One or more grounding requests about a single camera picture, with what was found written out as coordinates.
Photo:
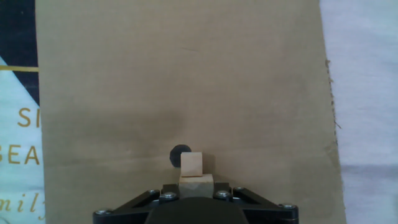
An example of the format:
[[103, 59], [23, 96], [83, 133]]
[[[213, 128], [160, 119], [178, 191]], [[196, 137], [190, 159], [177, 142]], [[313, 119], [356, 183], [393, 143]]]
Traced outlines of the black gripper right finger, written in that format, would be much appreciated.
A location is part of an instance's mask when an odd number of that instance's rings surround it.
[[276, 204], [244, 187], [215, 183], [213, 198], [233, 203], [249, 223], [299, 224], [299, 208], [291, 203]]

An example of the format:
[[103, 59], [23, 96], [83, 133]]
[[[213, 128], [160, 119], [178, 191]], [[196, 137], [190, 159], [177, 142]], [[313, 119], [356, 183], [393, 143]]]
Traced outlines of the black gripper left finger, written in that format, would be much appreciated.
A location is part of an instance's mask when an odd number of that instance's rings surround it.
[[161, 190], [147, 190], [118, 208], [95, 211], [93, 224], [144, 224], [153, 209], [179, 198], [178, 184], [165, 184]]

